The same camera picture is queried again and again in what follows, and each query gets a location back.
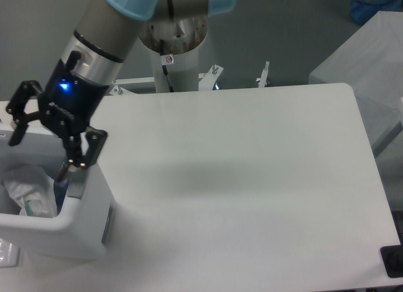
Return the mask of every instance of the white bin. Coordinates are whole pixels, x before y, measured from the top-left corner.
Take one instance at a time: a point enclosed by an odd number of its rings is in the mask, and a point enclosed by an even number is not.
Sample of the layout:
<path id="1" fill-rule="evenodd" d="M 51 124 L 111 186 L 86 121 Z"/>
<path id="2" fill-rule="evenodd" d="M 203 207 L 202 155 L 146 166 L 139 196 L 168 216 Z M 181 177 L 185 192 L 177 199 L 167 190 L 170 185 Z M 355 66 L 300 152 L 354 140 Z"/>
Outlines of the white bin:
<path id="1" fill-rule="evenodd" d="M 39 165 L 54 177 L 65 155 L 60 139 L 44 128 L 30 127 L 19 146 L 9 147 L 12 132 L 9 125 L 0 123 L 0 183 L 4 171 L 27 164 Z M 106 254 L 106 224 L 116 204 L 99 165 L 73 174 L 55 218 L 19 216 L 12 205 L 7 194 L 0 193 L 2 239 L 50 256 L 97 259 Z"/>

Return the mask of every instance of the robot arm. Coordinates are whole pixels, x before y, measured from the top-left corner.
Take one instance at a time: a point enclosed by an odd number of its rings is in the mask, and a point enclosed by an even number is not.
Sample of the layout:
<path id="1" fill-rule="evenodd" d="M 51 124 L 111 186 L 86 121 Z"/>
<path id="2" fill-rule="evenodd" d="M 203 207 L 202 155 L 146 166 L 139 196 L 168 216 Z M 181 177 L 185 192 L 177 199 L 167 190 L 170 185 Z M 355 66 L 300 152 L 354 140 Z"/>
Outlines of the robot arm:
<path id="1" fill-rule="evenodd" d="M 94 165 L 107 133 L 90 126 L 91 117 L 109 85 L 115 80 L 144 23 L 180 20 L 230 11 L 236 0 L 91 0 L 84 16 L 43 90 L 37 81 L 24 81 L 11 98 L 6 111 L 15 128 L 9 141 L 18 145 L 28 123 L 42 125 L 63 141 L 69 166 Z M 38 111 L 24 112 L 31 97 L 38 99 Z M 89 147 L 81 148 L 86 132 Z"/>

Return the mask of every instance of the blue object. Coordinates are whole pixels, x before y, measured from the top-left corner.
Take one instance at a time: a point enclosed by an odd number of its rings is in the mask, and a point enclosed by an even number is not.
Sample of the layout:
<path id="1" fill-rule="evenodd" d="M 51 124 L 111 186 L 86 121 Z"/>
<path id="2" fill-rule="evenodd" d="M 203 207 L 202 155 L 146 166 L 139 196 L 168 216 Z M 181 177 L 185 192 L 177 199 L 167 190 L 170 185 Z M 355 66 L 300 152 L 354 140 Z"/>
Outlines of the blue object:
<path id="1" fill-rule="evenodd" d="M 70 84 L 68 83 L 59 83 L 59 86 L 63 89 L 63 91 L 68 92 L 70 89 Z"/>
<path id="2" fill-rule="evenodd" d="M 378 11 L 398 11 L 403 0 L 354 0 L 350 7 L 351 17 L 364 25 Z"/>
<path id="3" fill-rule="evenodd" d="M 231 11 L 237 0 L 210 0 L 208 3 L 208 16 L 214 16 Z"/>
<path id="4" fill-rule="evenodd" d="M 154 15 L 158 0 L 106 0 L 115 10 L 134 20 L 146 21 Z"/>

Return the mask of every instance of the white table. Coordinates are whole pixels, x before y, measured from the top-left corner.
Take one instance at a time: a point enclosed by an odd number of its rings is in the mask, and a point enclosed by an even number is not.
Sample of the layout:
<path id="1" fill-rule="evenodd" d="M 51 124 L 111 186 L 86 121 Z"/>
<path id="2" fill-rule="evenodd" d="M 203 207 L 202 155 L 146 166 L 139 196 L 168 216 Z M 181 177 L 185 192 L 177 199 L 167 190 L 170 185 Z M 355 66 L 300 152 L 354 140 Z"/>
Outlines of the white table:
<path id="1" fill-rule="evenodd" d="M 347 85 L 109 97 L 92 124 L 110 133 L 99 160 L 118 202 L 108 256 L 24 254 L 0 269 L 1 291 L 403 283 L 381 260 L 399 239 Z"/>

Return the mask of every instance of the gray floor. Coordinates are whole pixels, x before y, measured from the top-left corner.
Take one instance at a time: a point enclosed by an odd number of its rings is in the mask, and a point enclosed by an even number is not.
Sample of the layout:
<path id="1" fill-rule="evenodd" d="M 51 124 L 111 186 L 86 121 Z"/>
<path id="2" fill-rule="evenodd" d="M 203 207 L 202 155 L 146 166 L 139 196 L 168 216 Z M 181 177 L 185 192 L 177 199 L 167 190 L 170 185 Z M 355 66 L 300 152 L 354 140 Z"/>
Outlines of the gray floor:
<path id="1" fill-rule="evenodd" d="M 22 80 L 43 86 L 89 0 L 0 0 L 0 100 Z M 359 27 L 351 0 L 238 0 L 210 20 L 201 71 L 225 68 L 224 88 L 253 87 L 266 60 L 274 86 L 306 84 L 308 74 Z M 141 44 L 118 78 L 151 76 Z"/>

